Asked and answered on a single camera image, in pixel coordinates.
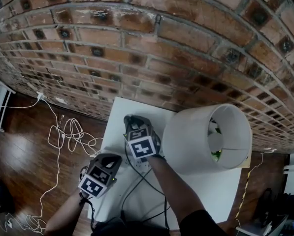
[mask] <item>white table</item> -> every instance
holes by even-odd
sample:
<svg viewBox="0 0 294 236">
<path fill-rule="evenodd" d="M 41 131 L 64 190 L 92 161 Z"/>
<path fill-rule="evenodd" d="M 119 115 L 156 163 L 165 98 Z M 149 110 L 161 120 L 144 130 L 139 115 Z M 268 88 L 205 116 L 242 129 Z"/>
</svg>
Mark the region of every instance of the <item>white table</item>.
<svg viewBox="0 0 294 236">
<path fill-rule="evenodd" d="M 115 98 L 107 123 L 101 148 L 125 154 L 124 116 L 140 115 L 148 118 L 160 138 L 169 120 L 175 112 L 153 107 L 147 104 Z M 206 210 L 216 223 L 226 221 L 232 208 L 237 191 L 241 169 L 233 169 L 221 173 L 198 176 L 183 176 L 181 178 L 198 194 Z M 90 199 L 93 203 L 96 221 L 107 221 L 114 216 L 120 216 L 123 198 L 140 180 L 140 176 L 130 167 L 121 167 L 116 175 L 117 182 L 99 199 Z M 153 172 L 146 179 L 157 189 L 161 190 Z M 144 181 L 127 198 L 124 211 L 128 220 L 140 220 L 152 217 L 164 210 L 164 197 L 157 193 Z M 167 211 L 168 224 L 171 230 L 179 229 L 177 220 L 171 209 Z M 164 227 L 164 214 L 151 220 L 151 223 Z"/>
</svg>

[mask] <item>hardwood floor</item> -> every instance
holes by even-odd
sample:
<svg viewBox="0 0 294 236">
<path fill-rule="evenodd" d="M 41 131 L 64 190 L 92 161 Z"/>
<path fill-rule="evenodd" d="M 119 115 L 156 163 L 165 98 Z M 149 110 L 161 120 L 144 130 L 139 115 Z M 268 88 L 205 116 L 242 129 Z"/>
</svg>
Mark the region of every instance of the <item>hardwood floor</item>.
<svg viewBox="0 0 294 236">
<path fill-rule="evenodd" d="M 9 106 L 29 106 L 35 99 L 16 95 Z M 69 118 L 76 118 L 85 132 L 94 137 L 103 137 L 106 122 L 87 117 L 69 110 L 52 106 L 61 128 Z M 49 107 L 39 102 L 28 109 L 8 109 L 6 112 L 5 133 L 0 133 L 0 178 L 7 185 L 16 205 L 15 217 L 25 221 L 25 216 L 40 215 L 40 196 L 56 183 L 58 149 L 51 147 L 48 142 L 48 133 L 51 125 L 55 124 L 55 117 Z M 56 144 L 56 133 L 50 141 Z M 271 187 L 275 193 L 281 190 L 284 180 L 282 169 L 286 155 L 265 154 L 263 164 L 254 169 L 250 176 L 247 195 L 239 220 L 241 224 L 248 222 L 254 213 L 257 200 L 267 187 Z M 87 165 L 89 157 L 80 146 L 74 152 L 70 152 L 65 144 L 60 155 L 60 175 L 57 188 L 47 193 L 43 198 L 43 219 L 47 221 L 60 205 L 68 198 L 77 187 L 80 169 Z M 253 153 L 252 166 L 261 162 L 261 155 Z M 232 235 L 233 228 L 237 226 L 234 217 L 242 200 L 248 169 L 242 171 L 240 184 L 228 221 L 220 226 Z M 78 221 L 75 236 L 89 236 L 91 234 L 90 222 L 87 219 L 87 211 L 83 210 Z M 4 233 L 0 229 L 0 235 L 36 235 L 29 230 L 23 231 L 19 225 L 13 222 L 13 229 L 8 228 Z"/>
</svg>

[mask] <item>tangled cable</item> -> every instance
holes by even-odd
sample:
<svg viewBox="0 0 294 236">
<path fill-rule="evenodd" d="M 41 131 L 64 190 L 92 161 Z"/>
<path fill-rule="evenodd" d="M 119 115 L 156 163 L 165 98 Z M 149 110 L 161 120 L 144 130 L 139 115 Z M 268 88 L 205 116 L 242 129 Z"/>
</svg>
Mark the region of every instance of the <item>tangled cable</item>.
<svg viewBox="0 0 294 236">
<path fill-rule="evenodd" d="M 68 138 L 67 147 L 68 147 L 68 150 L 70 152 L 74 152 L 75 151 L 75 149 L 77 147 L 77 144 L 81 144 L 83 150 L 85 151 L 85 153 L 88 156 L 95 157 L 98 154 L 100 154 L 100 152 L 101 152 L 100 149 L 99 150 L 95 150 L 94 149 L 94 146 L 97 144 L 97 139 L 103 139 L 102 137 L 95 138 L 91 134 L 84 132 L 83 131 L 83 128 L 80 125 L 80 123 L 75 118 L 68 119 L 67 122 L 64 125 L 64 129 L 61 130 L 59 128 L 57 115 L 53 111 L 52 107 L 50 106 L 50 104 L 46 100 L 44 100 L 44 99 L 42 99 L 42 100 L 45 101 L 46 104 L 49 106 L 50 110 L 52 111 L 52 113 L 54 114 L 55 119 L 56 119 L 56 125 L 52 125 L 51 126 L 51 128 L 49 130 L 48 139 L 47 139 L 47 142 L 48 142 L 49 145 L 51 145 L 52 147 L 57 148 L 59 150 L 58 156 L 57 156 L 57 167 L 58 167 L 58 170 L 57 170 L 57 176 L 56 176 L 56 184 L 55 184 L 54 187 L 52 187 L 49 190 L 47 190 L 46 192 L 44 192 L 44 194 L 40 197 L 40 199 L 39 199 L 39 202 L 40 202 L 40 205 L 41 205 L 40 216 L 32 216 L 32 215 L 27 215 L 26 216 L 25 222 L 27 223 L 27 225 L 24 225 L 23 223 L 17 221 L 12 216 L 12 214 L 8 213 L 5 216 L 4 228 L 0 224 L 0 228 L 5 233 L 7 232 L 7 217 L 8 216 L 11 216 L 11 219 L 14 220 L 15 222 L 17 222 L 17 224 L 19 224 L 19 226 L 21 227 L 21 229 L 23 229 L 23 230 L 31 230 L 31 231 L 33 231 L 35 233 L 44 235 L 43 234 L 43 230 L 45 230 L 45 227 L 42 227 L 42 225 L 45 225 L 46 226 L 46 222 L 41 219 L 42 216 L 43 216 L 43 203 L 42 203 L 42 198 L 45 196 L 46 193 L 52 191 L 53 189 L 55 189 L 58 186 L 58 177 L 59 177 L 59 173 L 60 173 L 59 157 L 60 157 L 60 154 L 61 154 L 61 149 L 63 148 L 63 146 L 65 144 L 65 138 Z M 39 100 L 37 100 L 37 102 L 34 105 L 32 105 L 32 106 L 28 106 L 28 107 L 10 107 L 10 108 L 30 108 L 30 107 L 35 106 L 38 103 L 38 101 Z M 66 131 L 66 128 L 68 126 L 69 126 L 69 133 L 66 133 L 65 131 Z M 58 142 L 57 142 L 57 145 L 54 145 L 54 144 L 52 144 L 50 142 L 50 137 L 51 137 L 51 133 L 52 133 L 52 129 L 53 128 L 55 128 L 55 130 L 58 133 Z M 91 139 L 87 143 L 84 143 L 84 142 L 82 142 L 82 138 L 84 138 L 86 135 L 90 136 Z M 73 148 L 71 148 L 71 145 L 70 145 L 72 141 L 75 141 L 75 145 L 74 145 Z M 89 149 L 91 149 L 94 153 L 93 154 L 89 154 L 87 152 L 87 150 L 86 150 L 86 146 Z"/>
</svg>

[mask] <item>person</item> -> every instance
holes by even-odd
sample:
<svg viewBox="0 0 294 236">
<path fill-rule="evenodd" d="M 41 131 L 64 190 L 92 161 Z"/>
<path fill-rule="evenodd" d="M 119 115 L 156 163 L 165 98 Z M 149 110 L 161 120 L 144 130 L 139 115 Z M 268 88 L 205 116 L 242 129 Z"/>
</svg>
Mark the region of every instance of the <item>person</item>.
<svg viewBox="0 0 294 236">
<path fill-rule="evenodd" d="M 164 159 L 159 156 L 150 156 L 147 157 L 147 160 L 177 218 L 181 236 L 227 235 L 212 220 L 193 189 L 174 172 Z M 72 235 L 84 205 L 80 201 L 80 190 L 77 189 L 48 221 L 44 235 Z M 127 236 L 169 235 L 168 230 L 147 226 L 141 222 L 127 223 L 118 218 L 113 223 L 98 223 L 91 236 L 111 236 L 121 233 Z"/>
</svg>

